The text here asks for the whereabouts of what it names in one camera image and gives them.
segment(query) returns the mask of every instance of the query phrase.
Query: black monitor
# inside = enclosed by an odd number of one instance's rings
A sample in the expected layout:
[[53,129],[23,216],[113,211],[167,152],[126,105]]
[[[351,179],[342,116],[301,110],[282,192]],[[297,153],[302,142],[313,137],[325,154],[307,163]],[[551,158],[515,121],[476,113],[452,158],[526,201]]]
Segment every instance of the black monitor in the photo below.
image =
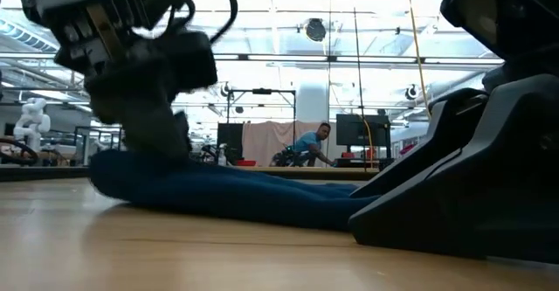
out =
[[[369,146],[369,133],[363,119],[357,114],[338,114],[336,139],[338,146]],[[390,147],[390,121],[388,116],[365,115],[369,124],[373,146]]]

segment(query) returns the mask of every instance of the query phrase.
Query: ceiling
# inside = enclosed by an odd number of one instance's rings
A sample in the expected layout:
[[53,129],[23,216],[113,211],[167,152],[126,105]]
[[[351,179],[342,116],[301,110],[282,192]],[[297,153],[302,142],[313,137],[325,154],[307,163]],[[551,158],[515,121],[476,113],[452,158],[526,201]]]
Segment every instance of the ceiling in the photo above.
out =
[[[441,0],[412,1],[422,58],[459,58],[454,62],[469,58],[478,60],[476,63],[480,64],[425,65],[423,77],[429,97],[466,84],[480,87],[478,80],[475,84],[468,84],[467,81],[497,65],[496,56],[439,15]],[[197,12],[191,28],[213,35],[229,17],[228,0],[194,2]],[[319,80],[326,87],[330,85],[330,118],[359,106],[360,81],[365,107],[422,104],[420,100],[408,101],[404,98],[407,87],[420,84],[417,65],[404,65],[398,60],[417,55],[409,0],[238,0],[238,4],[238,18],[231,30],[214,45],[214,53],[300,57],[292,60],[218,60],[220,83],[207,91],[183,94],[176,102],[180,106],[176,108],[187,108],[191,122],[198,123],[198,130],[204,135],[214,135],[217,122],[224,120],[220,115],[226,114],[225,97],[220,95],[220,90],[225,83],[228,87],[242,89],[264,87],[285,90]],[[0,61],[4,62],[3,69],[14,68],[12,64],[16,61],[35,73],[51,76],[51,81],[61,86],[79,87],[82,76],[56,66],[50,59],[7,59],[7,52],[36,52],[48,58],[52,56],[50,53],[56,52],[58,43],[48,30],[25,19],[19,0],[2,0],[0,7],[0,52],[3,52]],[[305,34],[305,25],[310,18],[321,19],[328,32],[322,42],[314,42]],[[166,23],[164,18],[152,32],[138,32],[157,36]],[[336,56],[338,62],[298,60],[307,56],[317,59],[328,55]],[[360,63],[361,71],[357,69],[356,60],[342,60],[357,56],[390,58],[383,64]],[[74,98],[86,100],[86,94],[76,94]],[[236,106],[245,107],[244,112],[233,115],[233,120],[289,121],[293,117],[292,98],[271,95],[266,97],[266,102],[262,100],[261,96],[244,95],[236,102]],[[259,103],[273,106],[253,107]],[[393,118],[402,116],[398,110],[391,114]]]

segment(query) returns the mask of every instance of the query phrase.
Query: blue towel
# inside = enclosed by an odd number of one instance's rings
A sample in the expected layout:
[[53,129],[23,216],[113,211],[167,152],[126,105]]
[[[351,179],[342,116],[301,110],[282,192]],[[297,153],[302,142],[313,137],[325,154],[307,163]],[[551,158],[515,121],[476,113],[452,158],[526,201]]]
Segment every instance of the blue towel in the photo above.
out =
[[217,218],[347,231],[349,217],[380,196],[350,198],[353,184],[304,184],[262,173],[107,150],[92,157],[91,181],[131,205]]

